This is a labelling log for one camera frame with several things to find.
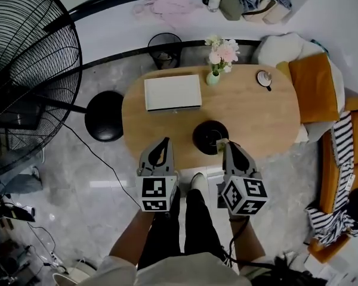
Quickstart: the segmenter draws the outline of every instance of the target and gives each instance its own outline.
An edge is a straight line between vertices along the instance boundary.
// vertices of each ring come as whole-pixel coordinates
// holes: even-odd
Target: person's right arm
[[[243,221],[235,221],[241,220],[242,216],[232,216],[230,215],[230,223],[232,228],[233,236],[239,232],[239,229],[244,224]],[[251,225],[251,222],[248,222],[244,231],[240,234],[240,236],[234,241],[234,250],[236,253],[237,260],[246,260],[248,262],[252,262],[259,257],[265,256],[265,251],[258,240],[255,231]]]

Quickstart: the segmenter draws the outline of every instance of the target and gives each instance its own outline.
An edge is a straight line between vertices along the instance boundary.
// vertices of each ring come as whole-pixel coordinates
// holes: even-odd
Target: green vase
[[[213,72],[209,72],[207,75],[207,85],[212,86],[212,85],[216,85],[220,80],[220,73],[218,76],[215,76],[213,74]]]

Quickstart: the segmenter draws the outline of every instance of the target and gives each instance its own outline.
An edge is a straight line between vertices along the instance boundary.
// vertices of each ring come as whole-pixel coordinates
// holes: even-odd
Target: black and white striped cloth
[[[335,162],[340,169],[338,188],[335,194],[333,212],[326,214],[314,207],[306,208],[314,238],[323,245],[334,243],[341,234],[358,236],[358,223],[342,209],[348,203],[347,181],[354,173],[354,140],[351,113],[344,111],[340,120],[331,129],[332,148]]]

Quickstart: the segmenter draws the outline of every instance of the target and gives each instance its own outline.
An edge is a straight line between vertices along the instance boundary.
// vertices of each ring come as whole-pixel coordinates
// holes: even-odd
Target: pink flower
[[[216,52],[212,51],[209,53],[209,61],[211,64],[218,64],[221,61],[221,58]]]
[[[237,61],[237,55],[229,44],[223,43],[220,45],[216,51],[217,55],[221,57],[226,63],[231,63],[232,61]]]

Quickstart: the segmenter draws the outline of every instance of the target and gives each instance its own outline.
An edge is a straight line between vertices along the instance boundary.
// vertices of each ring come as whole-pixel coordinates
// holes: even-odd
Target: oval table
[[[271,91],[256,81],[266,70],[272,75]],[[234,65],[223,73],[219,84],[205,83],[209,67],[183,67],[154,71],[130,86],[122,106],[125,142],[137,161],[152,142],[168,136],[174,147],[175,169],[221,165],[223,154],[209,156],[192,143],[192,133],[206,120],[225,125],[230,140],[240,144],[254,159],[285,152],[296,140],[300,111],[292,83],[275,68],[262,65]],[[202,107],[173,113],[146,111],[144,80],[198,74]]]

